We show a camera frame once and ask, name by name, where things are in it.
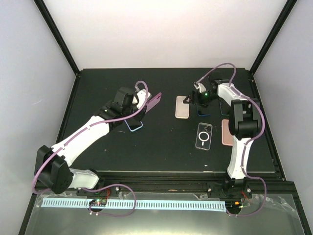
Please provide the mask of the phone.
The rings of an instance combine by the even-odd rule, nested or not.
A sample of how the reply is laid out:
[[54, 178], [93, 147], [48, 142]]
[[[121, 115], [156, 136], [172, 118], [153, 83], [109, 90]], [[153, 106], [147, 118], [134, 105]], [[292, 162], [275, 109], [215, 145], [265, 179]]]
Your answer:
[[184, 103], [186, 98], [186, 96], [177, 96], [176, 98], [175, 117], [178, 119], [189, 118], [189, 104]]
[[211, 147], [213, 126], [208, 123], [200, 122], [197, 128], [195, 147], [200, 150], [208, 151]]
[[128, 119], [128, 120], [124, 120], [124, 121], [125, 121], [130, 132], [135, 132], [135, 131], [137, 131], [143, 127], [143, 123], [141, 121], [137, 121], [137, 120], [133, 120], [133, 119]]

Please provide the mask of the blue smartphone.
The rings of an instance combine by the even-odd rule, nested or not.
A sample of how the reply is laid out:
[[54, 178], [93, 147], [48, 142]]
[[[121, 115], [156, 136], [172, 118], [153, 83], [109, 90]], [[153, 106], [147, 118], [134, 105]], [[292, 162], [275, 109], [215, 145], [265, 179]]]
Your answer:
[[203, 106], [197, 106], [197, 114], [198, 116], [200, 117], [208, 117], [210, 116], [211, 114], [209, 113], [209, 108], [206, 106], [206, 107], [203, 107]]

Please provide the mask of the magenta smartphone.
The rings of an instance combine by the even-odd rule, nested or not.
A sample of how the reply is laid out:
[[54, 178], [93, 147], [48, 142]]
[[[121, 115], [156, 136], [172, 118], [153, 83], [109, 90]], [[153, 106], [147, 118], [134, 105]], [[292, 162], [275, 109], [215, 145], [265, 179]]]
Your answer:
[[145, 113], [148, 113], [151, 109], [153, 109], [161, 101], [161, 97], [162, 97], [162, 93], [159, 92], [153, 98], [151, 98], [146, 103], [146, 111], [145, 111]]

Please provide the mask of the black smartphone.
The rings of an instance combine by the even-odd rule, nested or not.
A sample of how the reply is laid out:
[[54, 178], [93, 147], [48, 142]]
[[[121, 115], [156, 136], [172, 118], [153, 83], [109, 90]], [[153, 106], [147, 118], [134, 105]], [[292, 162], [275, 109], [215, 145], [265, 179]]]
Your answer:
[[223, 99], [219, 100], [219, 104], [220, 104], [221, 115], [222, 116], [229, 116], [230, 106]]

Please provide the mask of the pink phone case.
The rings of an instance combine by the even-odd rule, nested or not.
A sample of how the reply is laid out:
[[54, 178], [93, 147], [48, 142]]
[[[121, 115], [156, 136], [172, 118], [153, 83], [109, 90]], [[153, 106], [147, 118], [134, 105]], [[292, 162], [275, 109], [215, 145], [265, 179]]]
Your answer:
[[222, 120], [222, 144], [225, 146], [233, 146], [233, 136], [229, 130], [229, 120]]

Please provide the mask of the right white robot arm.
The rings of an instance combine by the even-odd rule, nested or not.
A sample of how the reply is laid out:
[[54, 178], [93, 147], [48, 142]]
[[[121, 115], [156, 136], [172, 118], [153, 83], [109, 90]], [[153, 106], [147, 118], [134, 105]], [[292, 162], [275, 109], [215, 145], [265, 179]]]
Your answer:
[[260, 102], [239, 91], [232, 83], [234, 76], [228, 80], [209, 79], [209, 86], [202, 81], [208, 74], [194, 82], [194, 90], [178, 102], [183, 106], [182, 118], [189, 117], [189, 105], [207, 108], [216, 99], [222, 99], [229, 106], [228, 131], [233, 139], [230, 163], [227, 167], [228, 182], [222, 185], [225, 196], [234, 197], [240, 192], [247, 178], [247, 162], [253, 142], [262, 136], [265, 130], [265, 117]]

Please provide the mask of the left controller board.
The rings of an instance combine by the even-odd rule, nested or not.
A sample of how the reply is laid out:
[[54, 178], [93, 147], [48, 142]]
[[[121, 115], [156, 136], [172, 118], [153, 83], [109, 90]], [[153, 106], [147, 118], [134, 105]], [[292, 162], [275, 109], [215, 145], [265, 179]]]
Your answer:
[[107, 204], [107, 200], [106, 199], [92, 199], [89, 202], [89, 206], [90, 207], [104, 207]]

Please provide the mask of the controller board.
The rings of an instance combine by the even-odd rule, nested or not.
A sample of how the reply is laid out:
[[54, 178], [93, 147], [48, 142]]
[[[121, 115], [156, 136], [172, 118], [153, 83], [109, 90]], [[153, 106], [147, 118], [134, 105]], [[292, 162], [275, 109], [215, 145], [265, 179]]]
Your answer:
[[90, 207], [104, 207], [107, 204], [107, 200], [106, 199], [92, 199], [89, 202], [89, 206]]
[[225, 201], [225, 207], [228, 210], [242, 209], [246, 205], [241, 201]]

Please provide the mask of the right controller board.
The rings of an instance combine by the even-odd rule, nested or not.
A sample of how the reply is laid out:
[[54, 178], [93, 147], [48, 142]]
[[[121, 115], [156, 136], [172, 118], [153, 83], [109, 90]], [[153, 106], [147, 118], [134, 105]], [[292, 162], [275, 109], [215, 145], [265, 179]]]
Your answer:
[[228, 210], [242, 209], [246, 205], [241, 201], [225, 201], [225, 207]]

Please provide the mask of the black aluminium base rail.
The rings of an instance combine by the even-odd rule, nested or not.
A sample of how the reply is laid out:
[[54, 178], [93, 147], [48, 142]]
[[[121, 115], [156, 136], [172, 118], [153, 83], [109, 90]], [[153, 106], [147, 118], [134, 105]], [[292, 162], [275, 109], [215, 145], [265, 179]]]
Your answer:
[[39, 177], [39, 181], [55, 194], [61, 194], [69, 188], [76, 190], [87, 190], [93, 188], [105, 188], [109, 185], [120, 185], [120, 189], [125, 188], [127, 191], [135, 190], [137, 192], [207, 192], [207, 183], [223, 182], [227, 180], [226, 174], [213, 173], [139, 173], [128, 175], [126, 173], [104, 174], [101, 172], [97, 175], [91, 171], [91, 178], [83, 180], [81, 183], [74, 179], [74, 174], [63, 174], [61, 176], [49, 177], [45, 174]]

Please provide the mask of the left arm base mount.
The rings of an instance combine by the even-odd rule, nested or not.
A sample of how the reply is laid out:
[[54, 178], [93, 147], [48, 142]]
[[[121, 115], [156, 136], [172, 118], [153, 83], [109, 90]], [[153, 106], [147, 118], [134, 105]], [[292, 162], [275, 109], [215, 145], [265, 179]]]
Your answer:
[[120, 185], [109, 185], [105, 186], [105, 188], [93, 188], [93, 189], [87, 189], [87, 190], [77, 190], [76, 195], [77, 196], [87, 196], [87, 197], [105, 197], [110, 196], [115, 191], [120, 190]]

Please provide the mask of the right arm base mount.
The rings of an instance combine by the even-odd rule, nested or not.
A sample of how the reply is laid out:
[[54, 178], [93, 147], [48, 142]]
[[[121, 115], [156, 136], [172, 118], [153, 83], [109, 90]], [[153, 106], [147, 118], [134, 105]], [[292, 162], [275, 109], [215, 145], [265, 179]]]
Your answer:
[[247, 191], [247, 182], [245, 179], [241, 180], [224, 180], [223, 182], [207, 183], [208, 197], [220, 199], [241, 199], [247, 197], [252, 198], [250, 192]]

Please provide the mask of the right black frame post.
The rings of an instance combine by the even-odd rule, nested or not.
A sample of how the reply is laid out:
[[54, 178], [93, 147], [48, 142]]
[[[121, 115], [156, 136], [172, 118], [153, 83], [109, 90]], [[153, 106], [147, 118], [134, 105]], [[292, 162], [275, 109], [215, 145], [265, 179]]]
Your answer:
[[265, 58], [267, 52], [269, 51], [270, 47], [272, 46], [273, 42], [278, 36], [280, 30], [282, 29], [284, 23], [286, 22], [288, 16], [292, 12], [296, 3], [297, 0], [287, 0], [286, 3], [284, 4], [280, 14], [278, 15], [273, 27], [271, 28], [265, 42], [263, 43], [256, 59], [254, 60], [249, 70], [250, 74], [254, 75], [257, 72], [259, 66], [261, 65], [263, 59]]

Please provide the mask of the black frame post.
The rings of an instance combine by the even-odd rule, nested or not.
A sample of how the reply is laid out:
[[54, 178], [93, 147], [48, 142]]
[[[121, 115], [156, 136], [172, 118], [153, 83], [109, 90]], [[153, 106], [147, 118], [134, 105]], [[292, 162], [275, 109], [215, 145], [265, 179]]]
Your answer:
[[273, 27], [271, 28], [265, 42], [263, 43], [256, 59], [254, 60], [249, 70], [250, 74], [254, 75], [257, 72], [259, 66], [261, 65], [263, 59], [265, 58], [267, 52], [269, 51], [270, 47], [272, 46], [273, 42], [278, 36], [280, 30], [282, 29], [284, 23], [286, 22], [288, 16], [292, 12], [296, 3], [297, 0], [287, 0], [286, 3], [284, 4], [280, 14], [278, 15]]
[[34, 0], [34, 3], [36, 4], [40, 14], [42, 15], [45, 23], [47, 24], [50, 32], [52, 33], [54, 39], [56, 40], [59, 48], [61, 49], [63, 55], [65, 56], [68, 64], [70, 65], [72, 71], [76, 76], [80, 75], [80, 70], [77, 66], [77, 64], [74, 61], [74, 58], [72, 54], [70, 53], [70, 50], [68, 46], [66, 45], [66, 42], [64, 41], [48, 7], [46, 6], [45, 2], [43, 0]]

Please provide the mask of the left black frame post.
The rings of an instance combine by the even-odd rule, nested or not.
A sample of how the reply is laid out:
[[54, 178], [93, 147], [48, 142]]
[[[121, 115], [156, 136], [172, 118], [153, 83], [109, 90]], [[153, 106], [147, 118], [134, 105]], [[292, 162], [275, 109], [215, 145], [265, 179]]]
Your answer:
[[74, 61], [74, 58], [72, 54], [70, 53], [70, 50], [68, 46], [66, 45], [66, 42], [64, 41], [48, 7], [46, 6], [45, 2], [43, 0], [34, 0], [34, 3], [36, 4], [40, 14], [42, 15], [45, 23], [47, 24], [50, 32], [52, 33], [54, 39], [56, 40], [59, 48], [61, 49], [63, 55], [65, 56], [68, 64], [70, 65], [72, 71], [76, 76], [80, 75], [80, 70], [77, 66], [77, 64]]

